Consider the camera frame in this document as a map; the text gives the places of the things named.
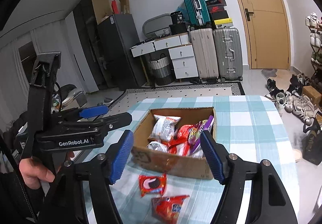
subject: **desk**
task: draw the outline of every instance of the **desk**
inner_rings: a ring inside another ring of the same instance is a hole
[[[274,104],[263,96],[145,99],[129,108],[128,112],[132,115],[132,123],[127,127],[110,132],[104,140],[104,146],[94,149],[85,161],[90,160],[98,153],[105,153],[112,143],[118,141],[125,129],[134,131],[151,107],[214,107],[217,117],[216,141],[223,144],[230,153],[237,154],[243,160],[253,162],[260,162],[262,159],[270,160],[288,192],[295,213],[298,214],[299,185],[291,143]],[[140,174],[161,175],[142,169],[128,160],[121,179],[111,186],[116,207],[124,224],[160,223],[151,214],[151,198],[156,195],[147,194],[141,198],[137,181]],[[240,223],[245,223],[250,190],[251,182],[247,181],[240,208]],[[222,192],[223,186],[216,180],[199,180],[168,175],[164,196],[190,195],[184,202],[178,223],[209,224]],[[88,188],[84,189],[84,193],[89,194]],[[86,202],[86,205],[89,223],[96,223],[93,220],[91,203]]]
[[[141,65],[148,83],[149,79],[142,60],[142,55],[162,49],[169,49],[175,77],[177,79],[198,77],[197,64],[188,33],[181,33],[149,41],[131,48],[133,57],[140,57]]]

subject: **checkered tablecloth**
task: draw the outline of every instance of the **checkered tablecloth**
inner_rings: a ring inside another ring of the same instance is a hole
[[[270,160],[289,194],[296,214],[298,213],[299,186],[292,147],[274,104],[262,96],[145,99],[129,109],[132,123],[110,132],[104,140],[105,145],[93,150],[86,161],[98,153],[104,153],[110,144],[118,141],[125,129],[134,131],[149,109],[168,107],[215,107],[216,141],[243,160],[253,162],[260,162],[262,159]],[[142,169],[131,162],[130,158],[121,179],[111,186],[123,223],[160,223],[151,214],[151,198],[155,195],[148,194],[141,198],[137,181],[141,174],[160,175],[160,173]],[[247,181],[237,223],[245,223],[250,191],[251,181]],[[178,223],[208,224],[213,218],[222,192],[223,186],[216,180],[168,175],[164,195],[190,195],[183,204]],[[89,221],[96,223],[89,196],[88,187],[85,187]]]

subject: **bolt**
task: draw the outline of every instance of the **bolt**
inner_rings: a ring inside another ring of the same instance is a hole
[[[228,155],[228,157],[231,159],[231,160],[237,160],[237,158],[238,158],[238,156],[235,154],[235,153],[230,153],[229,155]]]
[[[70,165],[72,165],[72,163],[73,163],[72,161],[65,161],[64,166],[69,167]]]
[[[265,166],[269,166],[269,165],[270,165],[270,161],[269,161],[269,160],[263,160],[263,164],[264,164]]]
[[[99,160],[99,161],[102,161],[102,160],[104,160],[105,159],[105,154],[104,153],[100,153],[100,154],[98,154],[97,156],[97,159]]]

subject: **gray suitcase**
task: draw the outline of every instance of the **gray suitcase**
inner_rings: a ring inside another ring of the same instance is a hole
[[[214,39],[222,81],[225,79],[242,81],[243,59],[238,30],[233,27],[216,29],[214,30]]]
[[[219,72],[213,30],[208,28],[190,31],[190,38],[199,78],[217,79]]]

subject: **laundry basket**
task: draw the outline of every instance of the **laundry basket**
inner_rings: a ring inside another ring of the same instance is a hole
[[[150,67],[159,86],[170,84],[174,81],[171,75],[170,61],[164,53],[160,55],[159,60],[150,61]]]

